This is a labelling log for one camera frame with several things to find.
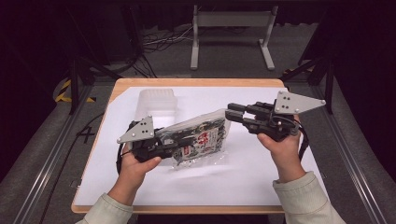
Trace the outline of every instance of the table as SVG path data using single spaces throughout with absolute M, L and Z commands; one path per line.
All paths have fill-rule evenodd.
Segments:
M 278 80 L 278 79 L 227 79 L 227 78 L 159 78 L 159 79 L 143 79 L 143 78 L 122 78 L 119 79 L 115 85 L 114 91 L 112 92 L 110 99 L 109 99 L 109 105 L 107 106 L 107 110 L 106 110 L 106 114 L 105 114 L 105 118 L 102 121 L 101 127 L 99 129 L 99 134 L 96 136 L 95 142 L 93 144 L 92 147 L 92 152 L 90 155 L 90 158 L 87 162 L 87 166 L 85 168 L 83 177 L 82 177 L 82 183 L 80 188 L 78 189 L 78 192 L 76 194 L 75 200 L 73 201 L 72 204 L 72 210 L 76 213 L 86 213 L 89 211 L 89 209 L 91 208 L 91 206 L 93 205 L 93 203 L 96 201 L 96 196 L 99 196 L 101 193 L 103 193 L 103 191 L 98 191 L 96 194 L 99 195 L 95 195 L 94 201 L 90 201 L 89 204 L 84 204 L 82 203 L 81 198 L 82 197 L 86 197 L 87 195 L 84 194 L 94 194 L 95 189 L 94 188 L 102 188 L 103 185 L 108 185 L 108 189 L 111 188 L 112 184 L 114 184 L 115 179 L 112 180 L 108 180 L 108 181 L 104 181 L 104 179 L 106 178 L 116 178 L 116 176 L 114 177 L 114 172 L 115 171 L 115 165 L 113 163 L 115 163 L 115 161 L 113 162 L 112 160 L 110 160 L 110 165 L 109 168 L 104 169 L 104 171 L 101 171 L 100 176 L 95 176 L 93 175 L 93 172 L 90 172 L 89 170 L 92 169 L 92 167 L 94 167 L 93 169 L 97 170 L 97 169 L 102 169 L 102 166 L 106 166 L 105 163 L 107 162 L 107 160 L 104 161 L 98 161 L 98 159 L 95 159 L 99 153 L 104 153 L 107 154 L 107 149 L 103 150 L 99 145 L 103 144 L 104 137 L 106 138 L 109 137 L 108 134 L 108 130 L 106 130 L 106 128 L 108 127 L 108 123 L 113 123 L 113 119 L 111 116 L 111 113 L 113 113 L 112 111 L 114 111 L 114 104 L 119 104 L 120 100 L 123 100 L 123 102 L 125 102 L 124 100 L 127 99 L 129 100 L 129 98 L 125 98 L 123 97 L 124 94 L 126 94 L 128 91 L 134 91 L 135 89 L 141 89 L 141 88 L 162 88 L 162 87 L 172 87 L 175 90 L 175 93 L 177 92 L 186 92 L 186 90 L 188 90 L 187 92 L 195 92 L 195 91 L 202 91 L 202 88 L 205 88 L 204 91 L 213 91 L 213 90 L 217 90 L 217 96 L 220 98 L 224 98 L 227 97 L 224 95 L 224 92 L 227 92 L 227 94 L 229 94 L 230 92 L 230 88 L 233 90 L 239 90 L 239 89 L 243 89 L 244 90 L 244 96 L 249 96 L 249 91 L 251 92 L 256 92 L 256 91 L 262 91 L 264 93 L 268 92 L 270 93 L 270 91 L 272 92 L 271 94 L 264 94 L 264 95 L 260 95 L 257 96 L 256 99 L 250 99 L 248 98 L 248 101 L 251 101 L 252 104 L 254 104 L 257 99 L 263 99 L 264 102 L 269 102 L 272 101 L 274 98 L 274 95 L 276 95 L 276 93 L 278 92 L 279 89 L 281 90 L 285 90 L 285 88 L 283 87 L 283 83 Z M 233 97 L 236 98 L 235 95 L 241 95 L 240 92 L 235 92 L 233 91 Z M 184 104 L 183 101 L 186 101 L 186 97 L 185 95 L 183 95 L 183 93 L 180 93 L 180 96 L 178 96 L 178 100 L 180 101 L 180 114 L 183 114 L 183 110 L 187 110 L 186 108 L 184 108 L 182 105 Z M 125 115 L 122 114 L 117 114 L 118 117 L 122 117 Z M 236 138 L 236 136 L 239 136 L 239 140 L 242 141 L 237 141 L 234 140 Z M 230 167 L 230 166 L 211 166 L 210 169 L 214 168 L 214 172 L 212 172 L 212 174 L 210 175 L 216 175 L 218 177 L 216 177 L 215 179 L 213 179 L 213 176 L 208 176 L 206 174 L 201 175 L 201 176 L 193 176 L 192 177 L 192 183 L 197 183 L 194 182 L 194 178 L 196 178 L 196 180 L 205 182 L 207 181 L 207 179 L 211 179 L 211 181 L 213 180 L 213 182 L 210 182 L 211 184 L 213 184 L 213 186 L 221 186 L 221 183 L 217 183 L 217 179 L 220 179 L 220 181 L 218 182 L 222 182 L 223 185 L 228 189 L 234 189 L 233 186 L 233 182 L 234 180 L 230 180 L 233 177 L 235 177 L 235 179 L 238 180 L 238 185 L 240 184 L 240 186 L 242 187 L 242 190 L 239 190 L 238 192 L 235 193 L 235 195 L 233 195 L 233 197 L 231 197 L 230 195 L 222 195 L 221 192 L 227 192 L 227 189 L 219 189 L 218 192 L 216 192 L 216 189 L 218 188 L 213 188 L 213 191 L 216 192 L 215 195 L 217 195 L 219 197 L 219 200 L 216 201 L 214 200 L 214 202 L 209 202 L 209 201 L 200 201 L 197 199 L 194 199 L 193 196 L 188 196 L 189 198 L 187 200 L 185 200 L 184 198 L 182 198 L 181 200 L 175 200 L 176 202 L 158 202 L 156 201 L 156 198 L 166 198 L 166 195 L 171 195 L 172 194 L 172 190 L 170 192 L 168 192 L 167 190 L 170 190 L 171 188 L 173 188 L 176 185 L 182 185 L 184 182 L 178 182 L 175 184 L 175 182 L 173 181 L 173 176 L 176 175 L 184 175 L 184 177 L 188 177 L 190 178 L 191 173 L 189 173 L 190 170 L 187 170 L 187 172 L 184 173 L 178 173 L 178 174 L 170 174 L 169 175 L 169 169 L 166 166 L 159 166 L 156 169 L 154 169 L 153 173 L 149 173 L 146 176 L 145 182 L 142 185 L 142 188 L 138 191 L 137 195 L 136 195 L 136 199 L 134 202 L 134 212 L 136 214 L 274 214 L 274 213 L 283 213 L 282 207 L 280 206 L 279 202 L 275 202 L 277 201 L 277 197 L 274 193 L 274 191 L 272 190 L 272 180 L 276 179 L 276 168 L 273 165 L 270 155 L 269 153 L 262 153 L 262 146 L 259 147 L 260 150 L 260 155 L 257 156 L 256 154 L 254 154 L 256 151 L 254 151 L 255 149 L 255 144 L 258 143 L 257 140 L 253 141 L 250 139 L 255 139 L 256 136 L 249 134 L 248 131 L 245 129 L 245 127 L 243 127 L 242 125 L 238 125 L 235 123 L 235 125 L 232 124 L 232 128 L 229 131 L 229 136 L 227 137 L 227 148 L 228 148 L 228 152 L 229 152 L 229 156 L 228 160 L 236 162 L 236 163 L 240 163 L 243 164 L 242 166 L 245 167 L 241 167 L 238 166 L 236 169 L 235 167 L 233 167 L 233 169 L 231 170 L 232 173 L 230 174 L 229 170 L 227 170 L 227 173 L 224 174 L 223 171 L 225 169 L 222 169 L 223 167 Z M 246 163 L 246 161 L 242 160 L 241 161 L 234 161 L 235 159 L 235 153 L 239 153 L 238 156 L 236 156 L 236 158 L 239 158 L 239 156 L 241 155 L 241 153 L 243 154 L 244 152 L 242 150 L 240 150 L 239 148 L 243 148 L 241 146 L 245 146 L 246 142 L 249 142 L 249 150 L 253 150 L 251 152 L 251 154 L 247 155 L 247 158 L 244 158 L 247 160 L 249 160 L 249 163 Z M 236 151 L 233 151 L 233 144 L 239 144 L 239 146 L 237 147 L 238 149 Z M 108 155 L 103 155 L 104 158 L 115 158 L 115 155 L 112 157 L 111 155 L 113 154 L 113 152 L 109 153 L 110 156 Z M 249 172 L 249 170 L 251 171 L 251 169 L 249 168 L 256 168 L 259 166 L 261 169 L 257 169 L 259 170 L 258 172 L 256 172 L 256 170 L 254 170 L 255 172 Z M 310 151 L 310 148 L 308 148 L 308 150 L 305 152 L 304 155 L 304 159 L 303 159 L 303 166 L 309 170 L 314 170 L 315 173 L 318 174 L 318 167 L 316 166 L 315 163 L 315 159 L 313 158 L 312 152 Z M 244 181 L 244 177 L 243 175 L 246 174 L 248 176 L 251 176 L 254 179 L 257 179 L 257 174 L 262 174 L 261 172 L 263 172 L 263 175 L 266 176 L 265 178 L 261 179 L 260 178 L 260 184 L 263 187 L 263 190 L 260 188 L 259 191 L 265 191 L 266 193 L 262 193 L 262 195 L 253 195 L 253 197 L 250 197 L 249 199 L 249 191 L 251 191 L 254 188 L 249 188 L 249 190 L 245 190 L 246 189 L 246 185 L 249 186 L 249 184 L 247 184 L 247 181 L 250 181 L 251 179 L 247 179 L 247 181 Z M 158 181 L 159 178 L 157 178 L 157 176 L 160 176 L 162 178 L 166 177 L 169 178 L 169 181 L 164 181 L 162 179 L 161 182 Z M 317 175 L 319 182 L 321 183 L 322 187 L 324 188 L 323 182 L 320 178 L 320 175 Z M 94 179 L 95 183 L 93 184 L 91 183 L 87 183 L 87 181 L 89 181 L 89 179 Z M 168 187 L 171 186 L 170 189 L 167 188 L 163 188 L 163 186 L 159 186 L 161 185 L 162 182 L 166 182 L 166 184 Z M 201 195 L 200 192 L 198 192 L 199 197 L 205 197 L 206 194 L 210 196 L 211 192 L 206 192 L 205 194 Z M 257 201 L 257 198 L 263 197 L 264 200 L 268 200 L 271 201 L 270 204 L 263 204 L 262 199 L 259 199 L 259 201 Z

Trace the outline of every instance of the sleeve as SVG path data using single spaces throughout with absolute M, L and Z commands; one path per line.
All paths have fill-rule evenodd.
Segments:
M 104 193 L 78 224 L 125 224 L 132 211 L 132 206 L 118 203 Z
M 273 183 L 288 224 L 345 223 L 332 207 L 313 172 L 288 183 Z

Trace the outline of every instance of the person's right hand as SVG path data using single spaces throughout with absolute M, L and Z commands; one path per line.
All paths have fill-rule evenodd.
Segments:
M 257 135 L 262 145 L 271 152 L 280 183 L 287 183 L 305 175 L 305 170 L 298 157 L 300 135 L 300 132 L 295 136 L 289 135 L 281 142 L 274 141 L 264 133 Z

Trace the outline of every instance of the gray carpet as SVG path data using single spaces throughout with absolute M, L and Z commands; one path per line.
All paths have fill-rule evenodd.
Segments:
M 315 28 L 315 25 L 287 25 L 274 28 L 269 50 L 276 66 L 275 71 L 266 69 L 257 42 L 263 33 L 256 28 L 246 29 L 244 33 L 239 35 L 224 30 L 205 31 L 200 36 L 199 68 L 197 71 L 190 70 L 190 40 L 175 44 L 164 51 L 147 53 L 146 56 L 158 77 L 280 77 L 284 70 L 297 66 L 297 62 Z M 122 75 L 125 77 L 141 77 L 136 74 L 134 69 L 130 69 Z M 313 89 L 300 81 L 303 77 L 304 75 L 298 76 L 287 82 L 286 85 L 293 92 L 315 96 Z M 64 142 L 62 154 L 51 176 L 49 176 L 47 186 L 34 206 L 28 223 L 40 222 L 52 186 L 55 184 L 56 176 L 61 171 L 76 134 L 81 131 L 87 122 L 105 111 L 113 86 L 114 82 L 108 78 L 98 78 L 95 82 L 90 96 L 96 97 L 97 101 L 96 103 L 85 103 L 83 105 L 75 125 L 71 128 L 70 134 Z M 69 118 L 69 109 L 69 103 L 58 103 L 0 184 L 0 223 L 12 223 L 14 221 L 35 182 L 38 172 L 62 131 L 64 123 Z M 383 212 L 385 220 L 388 223 L 396 223 L 396 214 L 393 211 L 396 199 L 391 197 L 392 193 L 396 192 L 396 185 L 375 158 L 337 85 L 334 87 L 333 112 L 333 116 L 342 130 L 342 135 L 365 174 L 367 183 Z M 331 202 L 347 223 L 372 223 L 365 204 L 340 156 L 339 146 L 327 124 L 326 116 L 328 115 L 324 110 L 313 110 L 301 115 L 301 119 L 310 137 L 318 168 L 327 176 L 324 178 L 324 182 Z M 97 132 L 101 119 L 96 119 L 90 125 L 92 133 Z M 50 198 L 43 223 L 74 223 L 82 219 L 82 215 L 74 214 L 70 209 L 76 193 L 76 189 L 70 185 L 82 176 L 94 136 L 89 137 L 86 143 L 84 143 L 84 140 L 85 136 L 80 136 L 70 149 L 70 155 Z M 282 223 L 283 216 L 271 215 L 270 221 L 271 223 Z

